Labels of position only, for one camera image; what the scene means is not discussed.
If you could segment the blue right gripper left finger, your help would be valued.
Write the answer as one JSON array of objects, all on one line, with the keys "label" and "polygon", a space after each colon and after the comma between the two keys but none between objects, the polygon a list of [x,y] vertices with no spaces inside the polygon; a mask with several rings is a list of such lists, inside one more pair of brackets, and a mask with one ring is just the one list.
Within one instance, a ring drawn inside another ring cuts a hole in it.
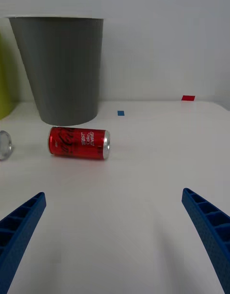
[{"label": "blue right gripper left finger", "polygon": [[8,292],[45,207],[40,192],[0,221],[0,293]]}]

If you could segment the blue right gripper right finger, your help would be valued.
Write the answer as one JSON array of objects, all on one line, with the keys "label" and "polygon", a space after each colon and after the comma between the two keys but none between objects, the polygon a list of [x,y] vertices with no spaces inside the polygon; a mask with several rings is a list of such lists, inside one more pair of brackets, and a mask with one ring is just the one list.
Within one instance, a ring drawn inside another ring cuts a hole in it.
[{"label": "blue right gripper right finger", "polygon": [[188,188],[182,204],[210,258],[224,293],[230,293],[230,217]]}]

